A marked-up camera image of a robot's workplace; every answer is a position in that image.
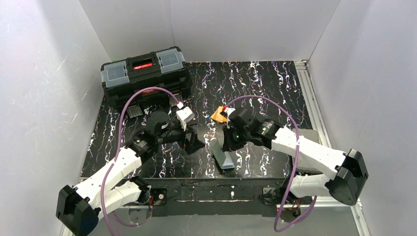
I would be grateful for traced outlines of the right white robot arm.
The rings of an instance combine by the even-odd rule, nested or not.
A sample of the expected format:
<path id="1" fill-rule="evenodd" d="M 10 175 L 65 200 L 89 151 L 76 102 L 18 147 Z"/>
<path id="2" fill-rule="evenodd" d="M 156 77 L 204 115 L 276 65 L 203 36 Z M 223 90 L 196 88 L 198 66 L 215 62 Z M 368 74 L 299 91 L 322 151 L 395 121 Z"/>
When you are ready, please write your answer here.
<path id="1" fill-rule="evenodd" d="M 361 152 L 331 149 L 311 141 L 294 130 L 281 126 L 270 118 L 258 118 L 246 108 L 222 107 L 221 115 L 227 117 L 223 126 L 223 151 L 236 151 L 248 142 L 292 157 L 299 151 L 294 163 L 309 164 L 320 174 L 295 175 L 285 180 L 281 194 L 289 188 L 288 198 L 307 196 L 333 197 L 338 202 L 354 206 L 368 180 L 369 173 Z"/>

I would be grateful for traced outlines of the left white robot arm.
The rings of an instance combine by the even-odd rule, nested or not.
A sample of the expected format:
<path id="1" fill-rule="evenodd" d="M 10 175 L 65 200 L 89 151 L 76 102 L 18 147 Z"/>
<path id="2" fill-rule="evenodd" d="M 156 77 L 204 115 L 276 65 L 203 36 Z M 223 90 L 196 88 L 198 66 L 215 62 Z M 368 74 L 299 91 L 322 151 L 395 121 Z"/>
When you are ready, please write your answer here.
<path id="1" fill-rule="evenodd" d="M 143 126 L 114 159 L 94 175 L 76 184 L 64 186 L 58 195 L 56 217 L 75 236 L 87 236 L 108 213 L 132 203 L 147 203 L 151 186 L 133 177 L 118 183 L 151 159 L 161 145 L 177 143 L 187 154 L 205 147 L 190 123 L 195 114 L 189 107 L 176 111 L 171 118 L 163 111 L 153 112 Z"/>

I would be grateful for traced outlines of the mint green card holder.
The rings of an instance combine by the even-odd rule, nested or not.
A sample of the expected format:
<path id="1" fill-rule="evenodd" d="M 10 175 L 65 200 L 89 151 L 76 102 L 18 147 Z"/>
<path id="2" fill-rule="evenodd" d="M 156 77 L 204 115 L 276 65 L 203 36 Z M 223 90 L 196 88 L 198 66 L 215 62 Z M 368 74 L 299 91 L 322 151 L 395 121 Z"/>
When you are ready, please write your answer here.
<path id="1" fill-rule="evenodd" d="M 210 151 L 220 169 L 228 170 L 236 167 L 230 153 L 222 150 L 222 145 L 217 139 L 210 143 Z"/>

